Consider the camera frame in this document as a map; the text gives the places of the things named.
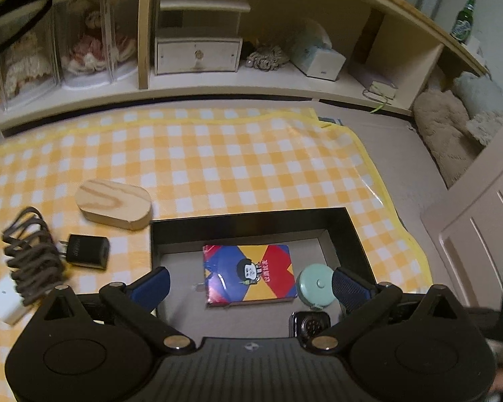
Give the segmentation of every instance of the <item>wood grain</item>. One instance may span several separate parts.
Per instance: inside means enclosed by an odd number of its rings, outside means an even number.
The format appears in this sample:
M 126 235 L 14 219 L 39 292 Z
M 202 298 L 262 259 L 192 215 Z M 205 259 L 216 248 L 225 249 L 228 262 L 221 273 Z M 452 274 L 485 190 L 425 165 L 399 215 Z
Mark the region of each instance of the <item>wood grain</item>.
M 88 180 L 78 188 L 74 200 L 87 220 L 117 228 L 139 230 L 152 217 L 149 193 L 130 184 Z
M 138 88 L 140 89 L 149 87 L 153 6 L 153 0 L 139 0 L 138 2 Z

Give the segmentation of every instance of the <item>cartoon character print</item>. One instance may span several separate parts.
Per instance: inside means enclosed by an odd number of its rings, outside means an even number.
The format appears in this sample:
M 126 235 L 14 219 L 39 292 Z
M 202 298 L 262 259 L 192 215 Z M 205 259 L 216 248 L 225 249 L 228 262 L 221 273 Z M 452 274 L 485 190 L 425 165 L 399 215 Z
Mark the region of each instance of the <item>cartoon character print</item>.
M 247 286 L 257 284 L 262 273 L 261 265 L 253 263 L 249 258 L 243 258 L 236 265 L 236 274 L 239 276 L 241 283 Z

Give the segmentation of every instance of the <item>clear display case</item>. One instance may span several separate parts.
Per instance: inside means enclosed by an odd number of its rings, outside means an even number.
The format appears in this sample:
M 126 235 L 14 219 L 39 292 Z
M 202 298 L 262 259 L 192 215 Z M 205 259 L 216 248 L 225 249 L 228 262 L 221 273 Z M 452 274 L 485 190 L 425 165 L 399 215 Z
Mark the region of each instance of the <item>clear display case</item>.
M 138 0 L 106 0 L 110 72 L 119 80 L 138 70 Z
M 0 17 L 0 44 L 11 38 L 45 5 L 35 1 Z M 0 103 L 4 110 L 22 106 L 58 83 L 52 10 L 0 54 Z
M 63 85 L 89 88 L 137 71 L 138 0 L 54 0 Z
M 111 82 L 104 6 L 105 0 L 54 0 L 58 61 L 66 87 Z

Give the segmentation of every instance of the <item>bottle label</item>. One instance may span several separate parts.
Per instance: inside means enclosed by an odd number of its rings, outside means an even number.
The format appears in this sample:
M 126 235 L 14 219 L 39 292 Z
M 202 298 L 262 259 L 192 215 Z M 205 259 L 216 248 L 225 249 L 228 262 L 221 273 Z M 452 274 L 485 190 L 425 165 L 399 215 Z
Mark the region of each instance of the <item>bottle label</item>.
M 471 23 L 469 21 L 457 20 L 453 30 L 451 31 L 451 36 L 453 36 L 457 41 L 465 41 L 471 32 Z

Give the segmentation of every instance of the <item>white drawer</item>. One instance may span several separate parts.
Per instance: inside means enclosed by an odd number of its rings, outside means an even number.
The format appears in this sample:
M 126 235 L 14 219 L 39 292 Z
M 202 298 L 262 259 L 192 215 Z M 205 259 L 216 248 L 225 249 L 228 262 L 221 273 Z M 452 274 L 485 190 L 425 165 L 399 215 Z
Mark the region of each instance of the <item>white drawer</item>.
M 236 71 L 241 42 L 158 40 L 157 74 Z

